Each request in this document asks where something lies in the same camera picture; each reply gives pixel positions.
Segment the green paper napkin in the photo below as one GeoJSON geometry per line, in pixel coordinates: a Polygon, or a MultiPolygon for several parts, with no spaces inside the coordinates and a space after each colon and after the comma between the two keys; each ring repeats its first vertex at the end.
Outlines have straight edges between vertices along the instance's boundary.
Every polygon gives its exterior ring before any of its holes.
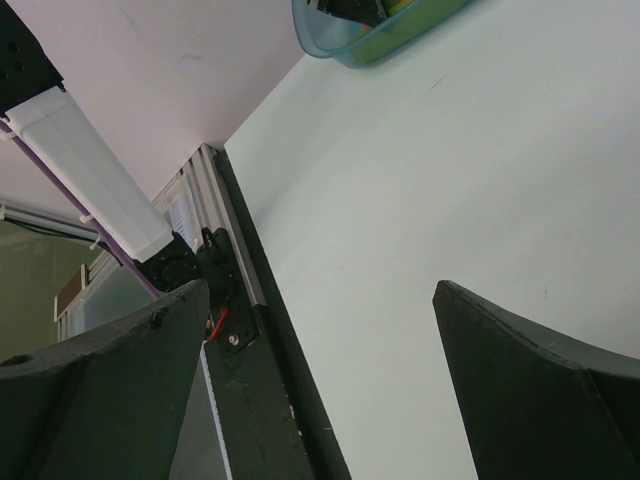
{"type": "Polygon", "coordinates": [[[382,60],[429,29],[435,14],[432,1],[410,1],[382,24],[361,27],[347,55],[350,64],[362,67],[382,60]]]}

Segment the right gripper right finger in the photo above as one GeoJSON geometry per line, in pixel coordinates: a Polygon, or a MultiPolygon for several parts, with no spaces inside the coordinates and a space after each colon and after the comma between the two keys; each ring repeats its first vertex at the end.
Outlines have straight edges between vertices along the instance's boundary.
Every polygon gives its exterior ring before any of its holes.
{"type": "Polygon", "coordinates": [[[479,478],[638,478],[638,360],[452,281],[433,307],[479,478]]]}

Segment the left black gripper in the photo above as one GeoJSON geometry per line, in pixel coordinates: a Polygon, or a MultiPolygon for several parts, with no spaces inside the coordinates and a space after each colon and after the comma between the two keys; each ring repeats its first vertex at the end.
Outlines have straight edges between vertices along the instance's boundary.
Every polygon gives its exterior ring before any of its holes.
{"type": "Polygon", "coordinates": [[[307,4],[330,16],[360,24],[380,24],[388,18],[379,0],[308,0],[307,4]]]}

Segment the teal plastic bin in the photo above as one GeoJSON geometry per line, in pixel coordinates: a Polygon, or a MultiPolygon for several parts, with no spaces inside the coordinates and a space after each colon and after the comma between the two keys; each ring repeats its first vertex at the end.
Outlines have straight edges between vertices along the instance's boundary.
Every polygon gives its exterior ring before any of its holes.
{"type": "Polygon", "coordinates": [[[414,43],[472,1],[293,1],[294,28],[304,52],[350,68],[379,63],[414,43]]]}

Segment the aluminium frame rail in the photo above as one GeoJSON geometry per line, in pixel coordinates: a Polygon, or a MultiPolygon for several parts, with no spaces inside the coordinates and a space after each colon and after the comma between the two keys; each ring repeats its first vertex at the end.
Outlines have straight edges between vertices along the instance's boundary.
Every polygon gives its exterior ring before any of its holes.
{"type": "Polygon", "coordinates": [[[155,196],[152,204],[193,248],[203,244],[203,228],[212,231],[225,229],[249,300],[253,305],[266,305],[239,217],[223,179],[224,159],[222,151],[208,144],[200,145],[155,196]]]}

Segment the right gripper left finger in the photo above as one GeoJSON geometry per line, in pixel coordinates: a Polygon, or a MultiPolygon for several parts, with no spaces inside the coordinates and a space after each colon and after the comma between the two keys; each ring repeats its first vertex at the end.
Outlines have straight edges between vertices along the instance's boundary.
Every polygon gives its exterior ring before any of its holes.
{"type": "Polygon", "coordinates": [[[209,316],[203,280],[1,363],[4,479],[166,479],[209,316]]]}

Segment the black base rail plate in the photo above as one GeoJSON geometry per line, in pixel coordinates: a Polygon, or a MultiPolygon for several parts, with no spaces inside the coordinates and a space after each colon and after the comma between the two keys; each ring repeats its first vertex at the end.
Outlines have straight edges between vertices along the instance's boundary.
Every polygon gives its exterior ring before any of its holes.
{"type": "Polygon", "coordinates": [[[223,179],[267,301],[249,300],[227,231],[203,228],[198,256],[218,329],[205,348],[233,479],[348,479],[349,468],[224,156],[223,179]]]}

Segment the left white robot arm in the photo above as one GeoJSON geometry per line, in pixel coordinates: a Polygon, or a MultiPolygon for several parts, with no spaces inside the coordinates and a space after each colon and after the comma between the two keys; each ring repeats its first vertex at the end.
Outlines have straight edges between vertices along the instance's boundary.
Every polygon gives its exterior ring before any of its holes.
{"type": "Polygon", "coordinates": [[[301,57],[290,1],[5,1],[1,141],[151,292],[204,276],[151,197],[301,57]]]}

